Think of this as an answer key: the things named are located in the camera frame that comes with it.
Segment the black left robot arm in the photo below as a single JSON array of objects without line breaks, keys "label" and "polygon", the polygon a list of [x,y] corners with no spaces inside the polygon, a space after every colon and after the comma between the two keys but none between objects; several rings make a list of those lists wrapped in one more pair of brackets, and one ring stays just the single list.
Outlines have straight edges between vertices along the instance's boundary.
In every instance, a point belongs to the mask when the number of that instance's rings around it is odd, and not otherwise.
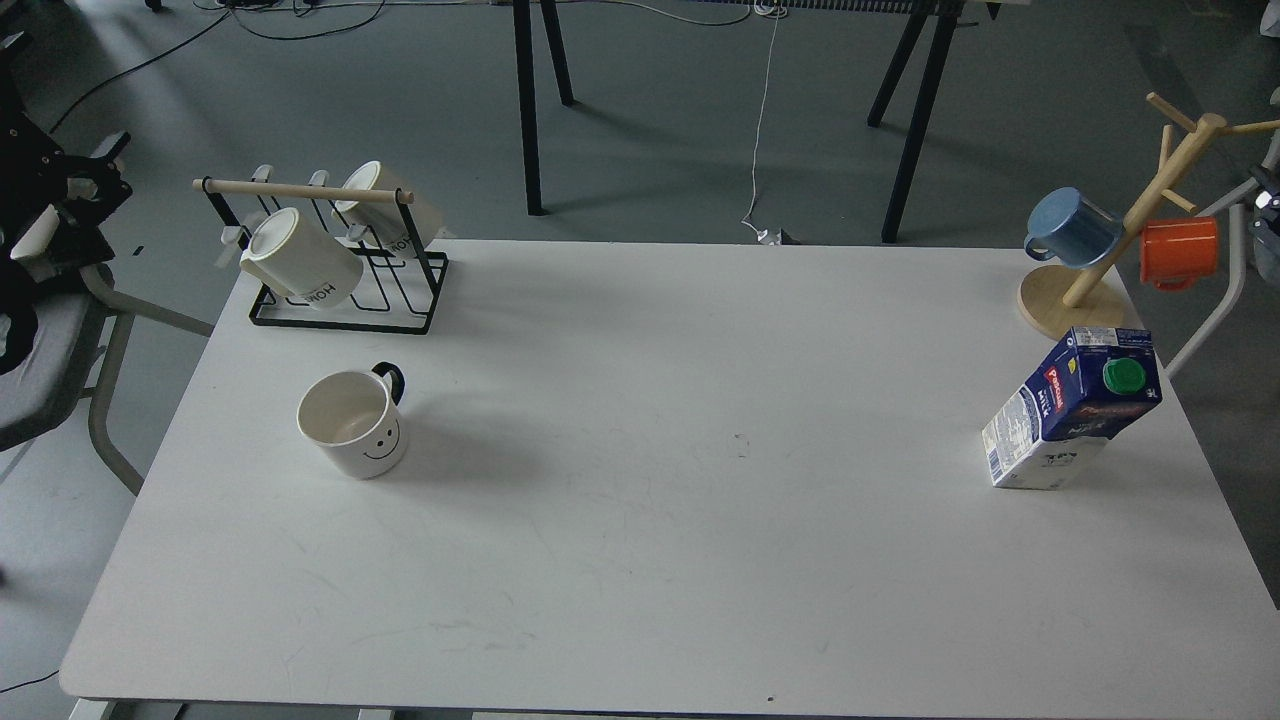
[{"label": "black left robot arm", "polygon": [[29,44],[26,32],[3,40],[3,373],[33,351],[38,286],[113,259],[99,227],[133,193],[116,161],[129,133],[78,156],[28,117],[12,63]]}]

